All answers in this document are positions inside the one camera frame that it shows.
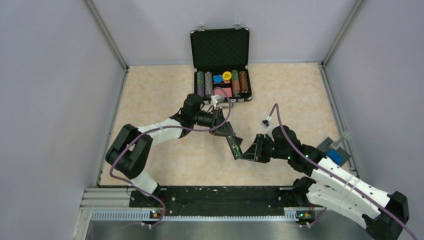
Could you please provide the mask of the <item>green battery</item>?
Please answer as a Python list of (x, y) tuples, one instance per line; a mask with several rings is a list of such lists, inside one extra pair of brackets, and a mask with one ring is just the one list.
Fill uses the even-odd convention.
[(239, 146), (238, 146), (238, 145), (235, 145), (235, 146), (234, 146), (234, 148), (235, 148), (235, 151), (236, 151), (236, 153), (237, 153), (237, 156), (238, 156), (238, 157), (240, 157), (240, 156), (242, 155), (242, 153), (241, 153), (241, 151), (240, 151)]

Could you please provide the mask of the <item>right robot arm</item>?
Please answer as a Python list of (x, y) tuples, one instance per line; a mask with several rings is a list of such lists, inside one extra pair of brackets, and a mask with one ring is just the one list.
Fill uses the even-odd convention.
[(336, 151), (324, 153), (302, 144), (288, 126), (266, 124), (240, 159), (268, 163), (286, 160), (305, 174), (293, 183), (293, 200), (299, 206), (318, 205), (360, 225), (374, 240), (397, 240), (409, 220), (408, 199), (399, 191), (380, 190), (344, 170)]

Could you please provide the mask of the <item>black remote control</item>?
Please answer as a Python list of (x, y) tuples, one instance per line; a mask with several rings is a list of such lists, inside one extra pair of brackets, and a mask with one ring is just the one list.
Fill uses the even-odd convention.
[(241, 143), (243, 139), (237, 136), (226, 136), (227, 143), (235, 160), (238, 160), (243, 155), (243, 151), (241, 149)]

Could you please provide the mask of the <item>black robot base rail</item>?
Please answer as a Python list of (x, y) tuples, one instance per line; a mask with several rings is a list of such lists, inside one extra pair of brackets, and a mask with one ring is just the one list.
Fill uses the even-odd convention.
[(298, 203), (290, 186), (162, 186), (156, 198), (130, 187), (85, 190), (93, 220), (164, 222), (312, 222), (323, 207)]

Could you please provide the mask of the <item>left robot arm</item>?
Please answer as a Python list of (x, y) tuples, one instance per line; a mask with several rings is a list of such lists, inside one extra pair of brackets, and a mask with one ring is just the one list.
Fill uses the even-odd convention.
[(203, 97), (189, 94), (183, 106), (166, 120), (146, 125), (124, 125), (112, 142), (105, 161), (110, 164), (110, 176), (113, 170), (123, 174), (121, 180), (141, 191), (141, 200), (149, 207), (160, 202), (159, 184), (145, 169), (150, 150), (153, 146), (169, 140), (181, 139), (195, 131), (194, 126), (201, 126), (201, 132), (217, 133), (228, 127), (228, 119), (223, 116), (218, 106), (229, 99), (223, 95), (211, 96), (210, 111), (204, 111)]

